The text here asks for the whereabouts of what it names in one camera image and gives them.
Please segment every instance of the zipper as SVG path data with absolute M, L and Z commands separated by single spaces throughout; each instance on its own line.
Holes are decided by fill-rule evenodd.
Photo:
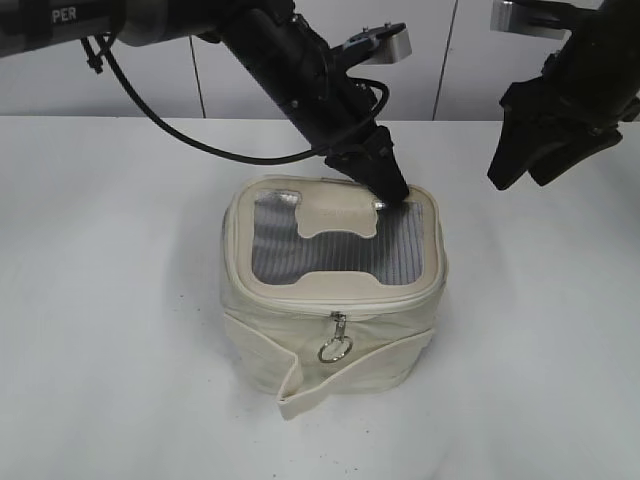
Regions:
M 347 330 L 347 316 L 344 313 L 332 312 L 330 317 L 336 322 L 336 332 L 333 338 L 327 340 L 327 342 L 318 350 L 318 360 L 321 363 L 336 363 L 349 355 L 353 349 L 353 339 L 345 335 Z M 333 357 L 327 358 L 325 353 L 329 347 L 337 346 L 340 343 L 342 347 L 342 353 L 335 354 Z

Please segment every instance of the white table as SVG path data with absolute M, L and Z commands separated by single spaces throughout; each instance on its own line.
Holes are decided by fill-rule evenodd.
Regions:
M 180 120 L 249 154 L 285 122 Z M 218 303 L 223 212 L 262 173 L 143 119 L 0 118 L 0 478 L 640 478 L 640 126 L 499 193 L 496 123 L 390 123 L 451 276 L 401 387 L 284 422 Z

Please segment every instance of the black cable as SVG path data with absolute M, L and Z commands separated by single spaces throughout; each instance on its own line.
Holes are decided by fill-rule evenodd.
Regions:
M 273 157 L 273 158 L 259 158 L 259 157 L 249 157 L 245 155 L 239 155 L 237 153 L 227 152 L 225 150 L 220 150 L 218 148 L 212 147 L 205 143 L 199 142 L 182 132 L 176 130 L 171 125 L 166 123 L 162 118 L 160 118 L 152 109 L 147 105 L 144 100 L 138 95 L 136 90 L 133 88 L 124 72 L 120 68 L 120 65 L 116 61 L 115 57 L 111 53 L 110 47 L 108 43 L 105 41 L 104 37 L 96 36 L 94 37 L 98 45 L 100 46 L 100 52 L 104 51 L 104 58 L 109 64 L 109 67 L 113 71 L 113 74 L 116 76 L 122 88 L 124 88 L 125 92 L 131 100 L 142 110 L 142 112 L 149 117 L 149 119 L 155 123 L 158 127 L 164 130 L 166 133 L 176 138 L 177 140 L 186 143 L 187 145 L 197 148 L 198 150 L 202 150 L 203 152 L 210 153 L 212 155 L 216 155 L 218 157 L 226 158 L 228 160 L 233 160 L 234 162 L 240 162 L 249 165 L 262 165 L 262 166 L 271 166 L 271 165 L 284 165 L 287 163 L 299 162 L 301 160 L 305 160 L 307 158 L 311 158 L 315 155 L 322 155 L 325 152 L 330 151 L 336 144 L 346 140 L 349 136 L 353 135 L 356 131 L 364 127 L 367 123 L 374 120 L 378 114 L 382 111 L 382 109 L 386 106 L 389 101 L 390 92 L 389 88 L 382 82 L 378 82 L 376 80 L 371 80 L 368 78 L 353 78 L 352 80 L 367 85 L 370 88 L 375 88 L 380 90 L 382 96 L 378 103 L 373 107 L 371 113 L 364 118 L 360 123 L 348 129 L 346 132 L 337 136 L 335 140 L 330 143 L 320 145 L 318 147 L 312 148 L 310 150 L 306 150 L 304 152 L 297 153 L 295 155 L 287 155 L 284 157 Z

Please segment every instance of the silver metal part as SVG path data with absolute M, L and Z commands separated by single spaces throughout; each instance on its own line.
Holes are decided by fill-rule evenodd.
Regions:
M 523 7 L 507 0 L 493 0 L 491 30 L 562 40 L 565 35 L 564 30 L 529 25 L 530 20 L 543 19 L 546 15 L 548 14 L 534 11 L 531 8 Z
M 373 56 L 364 65 L 388 65 L 398 63 L 411 55 L 411 40 L 409 30 L 404 29 L 392 37 L 380 41 Z
M 342 360 L 344 357 L 349 355 L 351 350 L 353 349 L 353 339 L 351 337 L 347 337 L 345 335 L 345 331 L 347 329 L 347 317 L 341 313 L 334 312 L 331 314 L 331 318 L 336 322 L 336 333 L 333 335 L 333 338 L 327 343 L 325 343 L 320 351 L 318 351 L 318 360 L 322 363 L 336 363 Z M 332 346 L 336 346 L 336 343 L 339 343 L 341 346 L 346 345 L 347 347 L 341 353 L 331 357 L 325 358 L 324 354 L 328 348 Z
M 364 272 L 383 285 L 410 285 L 424 268 L 422 205 L 374 205 L 376 235 L 325 231 L 312 238 L 298 233 L 296 209 L 304 201 L 289 191 L 261 192 L 254 207 L 252 269 L 267 285 L 293 285 L 312 272 Z

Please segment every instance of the cream bag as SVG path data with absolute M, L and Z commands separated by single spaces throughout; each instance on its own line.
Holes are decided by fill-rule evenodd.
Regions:
M 226 329 L 285 419 L 332 393 L 404 381 L 435 331 L 447 276 L 438 208 L 388 208 L 353 183 L 267 177 L 223 227 Z

